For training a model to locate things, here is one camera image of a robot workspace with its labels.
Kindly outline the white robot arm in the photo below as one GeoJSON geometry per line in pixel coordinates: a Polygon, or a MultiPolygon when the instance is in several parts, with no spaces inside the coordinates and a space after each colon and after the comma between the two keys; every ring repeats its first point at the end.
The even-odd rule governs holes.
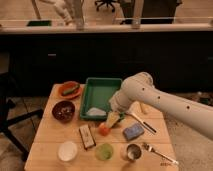
{"type": "Polygon", "coordinates": [[[135,101],[170,114],[213,140],[213,107],[156,89],[152,76],[147,72],[124,79],[109,104],[113,111],[126,112],[135,101]]]}

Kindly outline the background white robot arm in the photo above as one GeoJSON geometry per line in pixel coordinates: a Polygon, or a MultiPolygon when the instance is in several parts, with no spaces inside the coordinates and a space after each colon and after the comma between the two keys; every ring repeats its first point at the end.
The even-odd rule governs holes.
{"type": "Polygon", "coordinates": [[[40,0],[41,2],[51,4],[56,13],[63,19],[66,25],[72,23],[74,11],[68,6],[65,0],[40,0]]]}

